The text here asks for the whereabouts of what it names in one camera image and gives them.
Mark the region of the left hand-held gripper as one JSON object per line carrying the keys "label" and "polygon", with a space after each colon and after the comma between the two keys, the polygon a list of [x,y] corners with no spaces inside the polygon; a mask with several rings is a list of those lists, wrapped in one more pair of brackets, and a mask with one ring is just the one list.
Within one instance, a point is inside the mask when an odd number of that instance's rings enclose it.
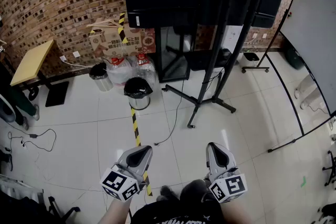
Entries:
{"label": "left hand-held gripper", "polygon": [[100,179],[104,191],[119,201],[128,201],[145,186],[143,175],[148,170],[153,155],[149,145],[136,146],[123,152]]}

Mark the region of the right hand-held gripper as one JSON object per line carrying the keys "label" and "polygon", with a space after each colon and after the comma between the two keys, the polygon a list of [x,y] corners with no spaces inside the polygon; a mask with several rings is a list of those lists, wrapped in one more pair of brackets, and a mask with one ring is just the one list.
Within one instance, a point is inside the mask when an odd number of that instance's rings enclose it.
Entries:
{"label": "right hand-held gripper", "polygon": [[217,174],[218,167],[229,169],[214,179],[209,186],[210,192],[219,203],[229,202],[248,191],[245,174],[235,167],[233,154],[224,146],[214,142],[208,143],[206,166],[210,174]]}

